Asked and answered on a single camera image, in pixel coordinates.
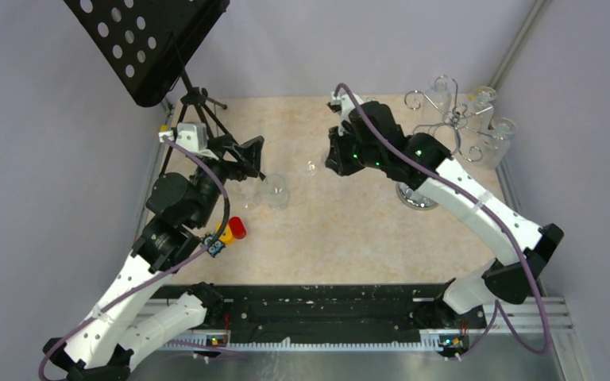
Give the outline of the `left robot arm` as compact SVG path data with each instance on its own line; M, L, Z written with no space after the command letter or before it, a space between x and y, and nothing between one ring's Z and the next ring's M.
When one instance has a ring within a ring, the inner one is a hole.
M213 328L223 315L222 296L208 283L197 283L170 306L146 318L137 315L156 291L181 267L221 247L230 221L227 180L256 178L264 138L242 144L231 135L210 139L195 149L193 133L160 133L159 140L183 153L197 168L192 176L162 175L146 206L151 221L133 243L118 275L85 319L63 337L44 346L44 364L54 364L69 380L125 380L139 364L187 329ZM221 226L208 238L195 229L223 203Z

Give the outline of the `clear smooth wine glass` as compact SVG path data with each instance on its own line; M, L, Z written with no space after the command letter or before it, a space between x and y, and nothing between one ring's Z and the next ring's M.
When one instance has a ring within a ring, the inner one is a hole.
M244 210L255 210L261 204L261 181L259 179L239 183L239 191L239 203Z

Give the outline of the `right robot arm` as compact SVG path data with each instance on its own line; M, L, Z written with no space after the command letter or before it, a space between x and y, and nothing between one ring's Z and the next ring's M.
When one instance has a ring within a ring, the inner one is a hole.
M344 97L327 106L340 123L329 130L326 167L340 176L365 168L382 171L451 212L492 250L492 262L446 284L434 305L440 325L454 327L471 309L497 299L525 302L564 237L562 229L538 225L510 209L433 136L405 135L387 105L371 101L356 108Z

